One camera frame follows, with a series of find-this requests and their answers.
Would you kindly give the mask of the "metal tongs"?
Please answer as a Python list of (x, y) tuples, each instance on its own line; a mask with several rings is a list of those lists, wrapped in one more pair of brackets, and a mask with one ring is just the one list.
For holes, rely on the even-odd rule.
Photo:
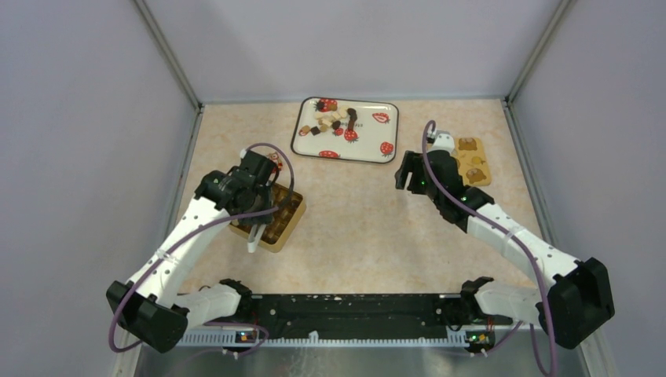
[(266, 224), (257, 224), (251, 227), (247, 238), (247, 251), (249, 253), (253, 254), (258, 249), (265, 228)]

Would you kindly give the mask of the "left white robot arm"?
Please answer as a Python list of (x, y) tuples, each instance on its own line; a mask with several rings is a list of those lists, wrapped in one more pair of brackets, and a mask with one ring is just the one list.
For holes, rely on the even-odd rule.
[(158, 250), (126, 282), (106, 291), (113, 312), (109, 345), (117, 353), (115, 329), (122, 328), (160, 353), (172, 350), (185, 332), (225, 317), (243, 324), (251, 317), (250, 290), (235, 280), (222, 280), (191, 294), (179, 290), (203, 252), (232, 222), (250, 225), (249, 251), (255, 251), (276, 205), (271, 189), (279, 175), (268, 157), (246, 150), (240, 164), (223, 173), (206, 174), (181, 219)]

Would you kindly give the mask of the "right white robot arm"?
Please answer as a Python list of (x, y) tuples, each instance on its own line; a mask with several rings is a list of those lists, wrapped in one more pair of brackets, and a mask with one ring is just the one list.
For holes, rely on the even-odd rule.
[(539, 326), (555, 345), (576, 348), (615, 314), (606, 266), (580, 260), (542, 240), (516, 222), (483, 190), (466, 185), (452, 156), (454, 141), (430, 131), (422, 152), (406, 151), (395, 186), (427, 196), (439, 215), (468, 236), (486, 243), (521, 270), (533, 289), (489, 277), (463, 285), (460, 312), (480, 324), (490, 315)]

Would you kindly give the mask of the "gold chocolate box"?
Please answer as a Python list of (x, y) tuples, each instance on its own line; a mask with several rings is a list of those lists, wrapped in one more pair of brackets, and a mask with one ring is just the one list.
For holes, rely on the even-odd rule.
[[(288, 187), (286, 186), (276, 183), (272, 187), (272, 198), (276, 204), (284, 199), (287, 194)], [(280, 252), (290, 235), (294, 232), (305, 210), (305, 197), (298, 192), (293, 192), (289, 202), (274, 213), (273, 222), (264, 228), (261, 239), (256, 243), (256, 247), (251, 244), (250, 246), (253, 248), (248, 249), (248, 252), (254, 253), (259, 247), (273, 253)], [(251, 232), (251, 226), (239, 225), (238, 221), (233, 221), (229, 228), (236, 235), (243, 236), (244, 238), (248, 238)]]

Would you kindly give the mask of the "wooden animal puzzle board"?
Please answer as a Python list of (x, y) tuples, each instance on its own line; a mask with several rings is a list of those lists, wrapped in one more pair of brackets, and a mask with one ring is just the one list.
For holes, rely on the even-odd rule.
[(489, 169), (484, 145), (477, 137), (459, 137), (455, 139), (453, 157), (458, 172), (465, 185), (474, 187), (489, 186), (492, 175)]

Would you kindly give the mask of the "strawberry pattern tray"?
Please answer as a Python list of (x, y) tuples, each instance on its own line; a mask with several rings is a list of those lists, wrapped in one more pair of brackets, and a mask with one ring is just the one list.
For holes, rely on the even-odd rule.
[[(331, 131), (317, 136), (297, 135), (301, 126), (317, 124), (313, 116), (313, 105), (316, 100), (323, 98), (337, 100), (339, 105), (357, 110), (357, 141), (350, 143), (343, 136), (334, 136)], [(301, 104), (291, 139), (291, 150), (305, 157), (386, 164), (395, 158), (397, 152), (398, 124), (399, 110), (391, 103), (309, 97)]]

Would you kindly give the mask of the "pile of chocolates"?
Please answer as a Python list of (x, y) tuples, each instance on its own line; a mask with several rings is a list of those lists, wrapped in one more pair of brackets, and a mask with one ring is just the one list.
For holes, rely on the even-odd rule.
[(315, 126), (304, 125), (297, 130), (300, 137), (312, 134), (314, 136), (331, 131), (334, 136), (343, 136), (346, 141), (353, 143), (358, 140), (355, 126), (358, 120), (355, 108), (343, 107), (337, 100), (319, 99), (314, 105)]

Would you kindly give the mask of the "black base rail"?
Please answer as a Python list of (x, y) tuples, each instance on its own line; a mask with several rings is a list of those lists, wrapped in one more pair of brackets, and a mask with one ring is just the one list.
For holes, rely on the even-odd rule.
[(458, 294), (252, 295), (222, 322), (264, 327), (271, 340), (445, 339), (455, 330), (510, 325), (483, 314)]

